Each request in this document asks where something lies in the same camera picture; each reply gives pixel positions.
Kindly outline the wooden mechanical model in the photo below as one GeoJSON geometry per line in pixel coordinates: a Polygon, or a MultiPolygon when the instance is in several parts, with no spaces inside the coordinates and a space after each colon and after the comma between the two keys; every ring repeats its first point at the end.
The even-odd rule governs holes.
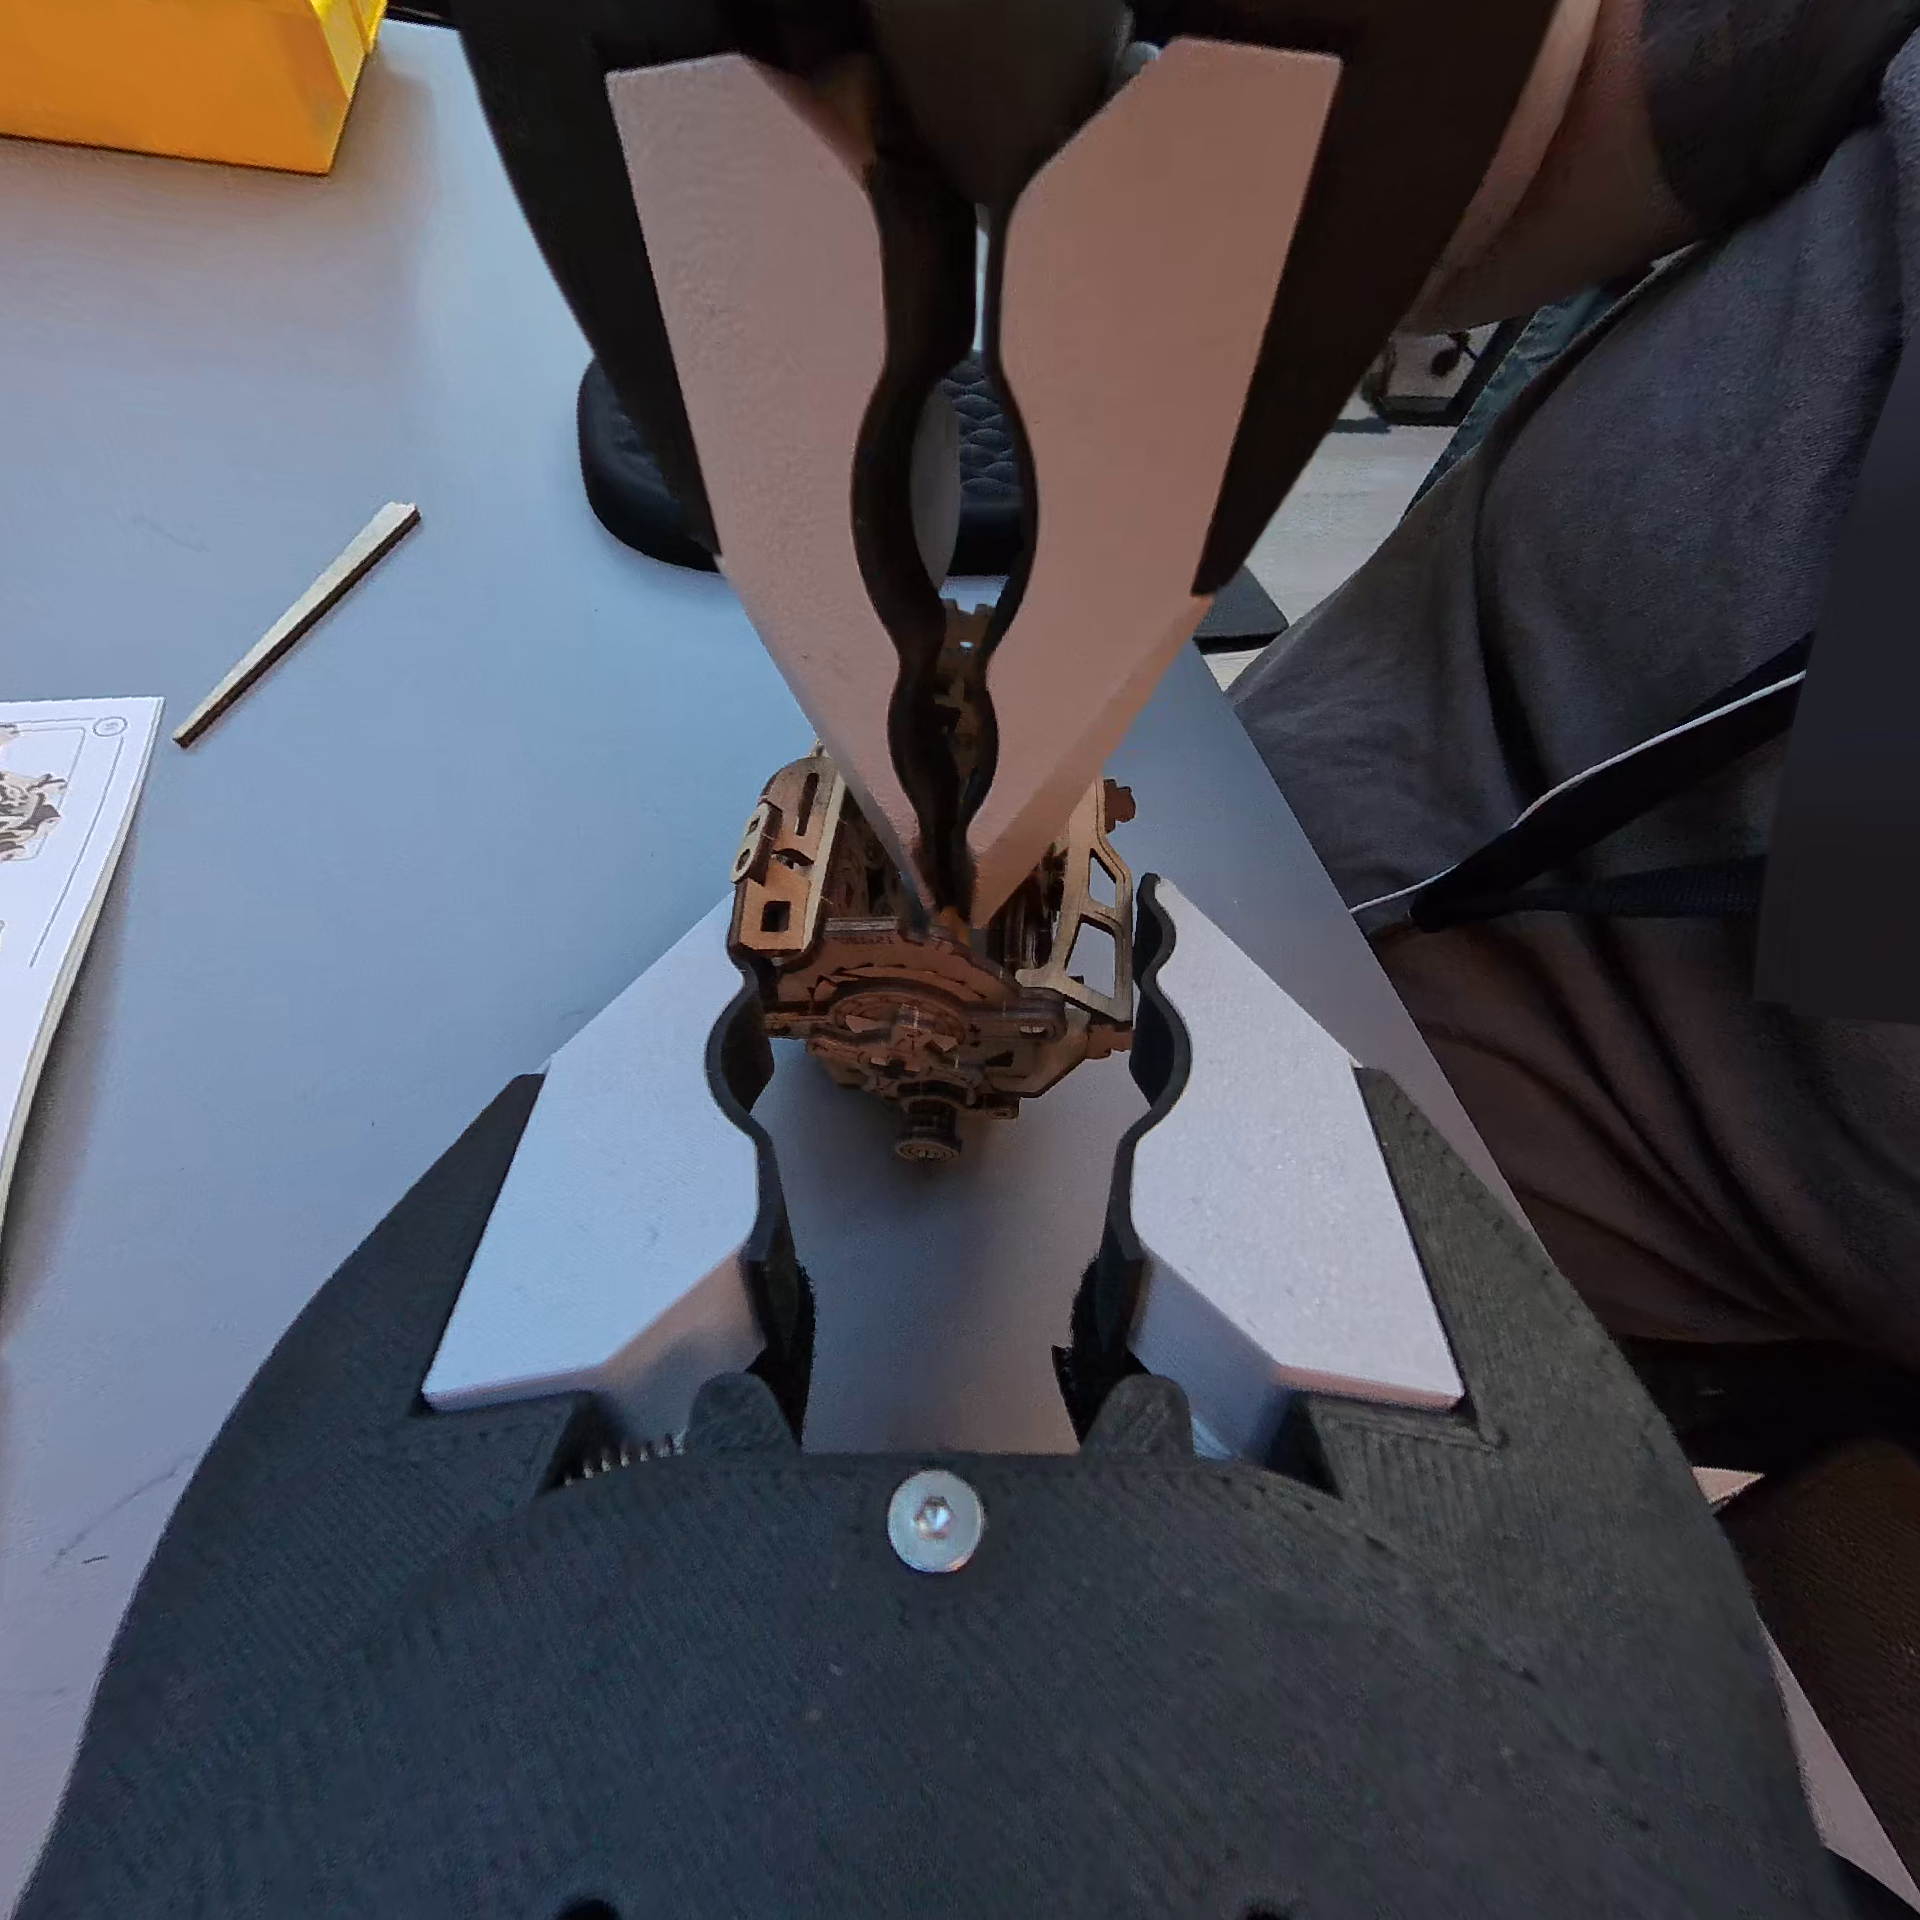
{"type": "Polygon", "coordinates": [[[765,1035],[886,1102],[899,1159],[956,1159],[960,1118],[1011,1120],[1131,1046],[1136,884],[1109,830],[1134,812],[1126,787],[1096,780],[988,925],[918,925],[813,744],[765,782],[732,863],[729,951],[756,975],[765,1035]]]}

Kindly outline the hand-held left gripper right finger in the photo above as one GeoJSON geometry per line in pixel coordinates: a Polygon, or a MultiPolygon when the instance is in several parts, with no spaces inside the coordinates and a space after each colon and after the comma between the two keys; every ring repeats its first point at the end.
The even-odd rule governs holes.
{"type": "Polygon", "coordinates": [[[1138,1372],[1226,1457],[1303,1389],[1447,1412],[1463,1394],[1346,1048],[1159,877],[1138,888],[1129,1071],[1106,1230],[1070,1315],[1088,1436],[1138,1372]]]}

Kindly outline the person's grey clothing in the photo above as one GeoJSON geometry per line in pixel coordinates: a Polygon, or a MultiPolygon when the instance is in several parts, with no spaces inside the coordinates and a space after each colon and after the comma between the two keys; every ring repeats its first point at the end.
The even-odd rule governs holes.
{"type": "MultiPolygon", "coordinates": [[[[1915,104],[1566,352],[1234,693],[1344,901],[1810,632],[1915,301],[1915,104]]],[[[1915,1032],[1752,993],[1744,925],[1516,917],[1375,953],[1617,1332],[1915,1366],[1915,1032]]]]}

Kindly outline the black quilted wrist rest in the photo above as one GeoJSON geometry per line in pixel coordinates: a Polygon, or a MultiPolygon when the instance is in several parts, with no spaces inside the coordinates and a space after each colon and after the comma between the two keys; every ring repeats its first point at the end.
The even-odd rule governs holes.
{"type": "MultiPolygon", "coordinates": [[[[1011,431],[976,352],[950,368],[941,393],[956,413],[961,473],[961,511],[948,574],[1003,577],[1021,534],[1011,431]]],[[[580,382],[578,441],[588,504],[607,534],[659,564],[716,572],[713,555],[692,537],[649,443],[621,408],[597,360],[588,365],[580,382]]]]}

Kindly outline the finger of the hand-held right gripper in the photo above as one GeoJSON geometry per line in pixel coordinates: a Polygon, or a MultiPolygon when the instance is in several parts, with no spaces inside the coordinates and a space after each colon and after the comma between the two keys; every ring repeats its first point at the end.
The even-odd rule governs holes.
{"type": "Polygon", "coordinates": [[[1193,579],[1337,79],[1323,55],[1172,41],[1014,205],[998,373],[1036,530],[986,662],[973,923],[1041,859],[1209,605],[1193,579]]]}
{"type": "Polygon", "coordinates": [[[718,55],[604,86],[722,574],[926,911],[956,917],[945,611],[912,468],[966,347],[971,214],[901,138],[870,55],[813,79],[718,55]]]}

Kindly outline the instruction booklet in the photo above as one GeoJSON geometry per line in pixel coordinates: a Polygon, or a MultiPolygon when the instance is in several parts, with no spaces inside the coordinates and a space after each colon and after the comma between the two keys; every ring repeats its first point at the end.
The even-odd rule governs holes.
{"type": "Polygon", "coordinates": [[[2,707],[2,1188],[120,863],[164,704],[2,707]]]}

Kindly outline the yellow storage bin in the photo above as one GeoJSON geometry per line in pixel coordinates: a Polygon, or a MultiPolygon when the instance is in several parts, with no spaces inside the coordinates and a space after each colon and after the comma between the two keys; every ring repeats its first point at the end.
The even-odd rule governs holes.
{"type": "Polygon", "coordinates": [[[324,177],[383,2],[6,2],[2,133],[324,177]]]}

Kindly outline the person's right forearm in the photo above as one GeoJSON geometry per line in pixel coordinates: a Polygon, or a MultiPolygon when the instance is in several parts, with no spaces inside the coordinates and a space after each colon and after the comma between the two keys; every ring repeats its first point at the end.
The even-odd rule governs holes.
{"type": "Polygon", "coordinates": [[[1398,333],[1487,324],[1564,265],[1552,227],[1633,141],[1642,2],[1559,2],[1499,146],[1398,333]]]}

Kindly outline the thin wooden stick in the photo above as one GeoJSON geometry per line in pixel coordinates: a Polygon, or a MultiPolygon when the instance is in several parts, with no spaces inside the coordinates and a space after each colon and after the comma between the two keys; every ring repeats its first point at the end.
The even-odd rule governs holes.
{"type": "Polygon", "coordinates": [[[416,527],[420,527],[420,509],[414,503],[389,501],[381,504],[173,729],[173,744],[180,750],[196,747],[197,740],[201,740],[277,660],[284,660],[416,527]]]}

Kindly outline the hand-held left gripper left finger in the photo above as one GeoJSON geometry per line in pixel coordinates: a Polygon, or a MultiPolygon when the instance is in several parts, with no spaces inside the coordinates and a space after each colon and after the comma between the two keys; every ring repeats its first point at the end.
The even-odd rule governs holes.
{"type": "Polygon", "coordinates": [[[716,905],[549,1059],[422,1383],[434,1410],[588,1394],[649,1444],[708,1380],[756,1372],[801,1430],[813,1309],[729,923],[716,905]]]}

